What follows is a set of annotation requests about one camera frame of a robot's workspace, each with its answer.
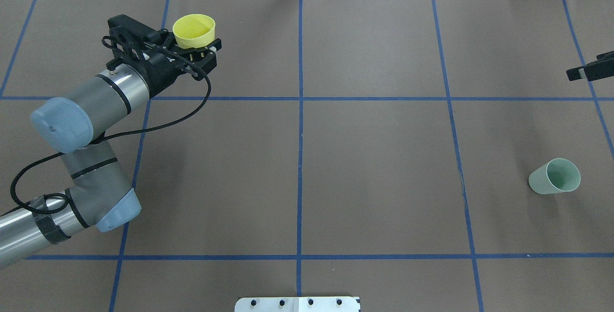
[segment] white metal plate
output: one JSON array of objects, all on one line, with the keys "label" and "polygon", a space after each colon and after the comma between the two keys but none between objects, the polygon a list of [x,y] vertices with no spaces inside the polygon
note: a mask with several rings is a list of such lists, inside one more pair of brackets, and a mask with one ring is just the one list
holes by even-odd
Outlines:
[{"label": "white metal plate", "polygon": [[360,298],[242,298],[236,302],[235,312],[360,312]]}]

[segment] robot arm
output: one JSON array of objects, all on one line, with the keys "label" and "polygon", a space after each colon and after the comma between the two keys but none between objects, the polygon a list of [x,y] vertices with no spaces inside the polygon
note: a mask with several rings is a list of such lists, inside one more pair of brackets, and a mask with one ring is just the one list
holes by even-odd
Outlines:
[{"label": "robot arm", "polygon": [[[109,36],[103,43],[114,54],[107,69],[64,97],[51,98],[31,115],[40,135],[59,153],[24,168],[11,186],[13,198],[17,180],[25,171],[58,156],[74,187],[28,203],[16,200],[18,207],[0,216],[0,268],[92,225],[105,232],[136,217],[141,205],[107,140],[144,130],[108,137],[105,130],[181,74],[190,73],[195,80],[205,78],[209,85],[206,74],[216,67],[215,53],[221,49],[219,39],[203,47],[180,47],[173,33],[153,30],[127,15],[109,19]],[[204,102],[206,98],[186,117],[147,131],[188,118]]]}]

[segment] black strap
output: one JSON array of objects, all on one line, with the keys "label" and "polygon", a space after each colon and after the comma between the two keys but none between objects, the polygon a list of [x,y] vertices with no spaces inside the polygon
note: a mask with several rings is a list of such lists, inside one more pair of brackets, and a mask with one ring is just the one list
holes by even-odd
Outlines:
[{"label": "black strap", "polygon": [[123,104],[125,104],[126,111],[130,114],[132,112],[132,107],[130,106],[130,102],[128,98],[126,97],[126,94],[123,93],[123,91],[119,88],[119,86],[117,86],[117,84],[114,81],[110,80],[106,76],[103,76],[102,74],[96,74],[96,76],[100,78],[101,80],[104,80],[105,82],[107,82],[107,84],[116,91],[119,97],[121,97]]},{"label": "black strap", "polygon": [[81,224],[83,228],[89,228],[90,225],[88,225],[87,222],[85,222],[85,220],[83,219],[83,216],[81,216],[81,213],[79,212],[79,210],[77,210],[77,205],[75,205],[74,200],[72,200],[70,188],[66,188],[66,190],[64,191],[64,194],[66,195],[66,198],[68,198],[68,205],[71,206],[72,212],[75,214],[77,221],[79,221],[79,223]]},{"label": "black strap", "polygon": [[117,157],[113,157],[110,159],[107,159],[106,161],[102,161],[100,163],[96,163],[96,165],[92,165],[89,166],[88,168],[85,168],[83,170],[79,170],[78,172],[76,172],[75,174],[71,174],[71,179],[74,180],[76,178],[78,178],[79,176],[83,176],[89,172],[91,172],[92,170],[96,170],[98,168],[102,168],[106,165],[110,165],[111,163],[117,162]]},{"label": "black strap", "polygon": [[[39,210],[48,210],[45,196],[34,198],[30,205]],[[59,244],[62,241],[70,239],[70,236],[66,235],[62,228],[53,222],[51,215],[41,215],[35,212],[32,213],[32,217],[35,219],[36,225],[39,227],[40,233],[54,245]]]}]

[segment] yellow cup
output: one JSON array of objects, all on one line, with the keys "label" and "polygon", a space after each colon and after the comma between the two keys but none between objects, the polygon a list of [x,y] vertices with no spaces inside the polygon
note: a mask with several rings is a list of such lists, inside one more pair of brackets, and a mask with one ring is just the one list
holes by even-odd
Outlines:
[{"label": "yellow cup", "polygon": [[204,14],[188,14],[173,24],[177,45],[183,49],[205,47],[215,39],[215,21]]}]

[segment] black tape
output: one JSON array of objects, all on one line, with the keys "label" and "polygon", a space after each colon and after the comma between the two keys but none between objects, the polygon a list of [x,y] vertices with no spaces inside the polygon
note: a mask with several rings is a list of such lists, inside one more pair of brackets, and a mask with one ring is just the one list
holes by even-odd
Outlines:
[{"label": "black tape", "polygon": [[119,97],[121,97],[123,104],[126,106],[127,113],[129,114],[132,113],[132,107],[130,106],[130,101],[126,97],[126,94],[123,93],[123,91],[119,88],[119,86],[117,86],[117,84],[114,81],[110,80],[106,76],[103,76],[102,74],[96,74],[96,76],[100,78],[101,80],[104,80],[105,82],[107,82],[107,84],[116,91]]},{"label": "black tape", "polygon": [[87,222],[85,222],[85,220],[83,219],[83,216],[81,216],[81,213],[79,212],[79,210],[77,210],[77,205],[75,205],[74,200],[72,200],[70,188],[66,188],[66,190],[64,191],[64,194],[66,195],[66,198],[68,198],[68,205],[71,206],[72,212],[75,214],[75,217],[77,218],[81,226],[83,228],[89,228],[90,225],[88,225]]},{"label": "black tape", "polygon": [[83,175],[91,172],[92,170],[96,170],[98,168],[102,168],[104,166],[110,165],[111,163],[115,163],[115,162],[117,162],[117,157],[113,157],[113,158],[107,159],[106,161],[102,161],[100,163],[96,163],[96,165],[89,166],[88,168],[79,170],[75,174],[71,174],[71,179],[74,180],[74,179],[78,178],[79,176],[83,176]]},{"label": "black tape", "polygon": [[[34,198],[30,202],[30,206],[39,210],[48,210],[47,202],[44,196]],[[54,245],[59,244],[62,241],[70,239],[70,236],[66,235],[62,228],[53,222],[51,215],[41,215],[35,212],[32,213],[32,217],[35,219],[36,225],[39,228],[40,233]]]}]

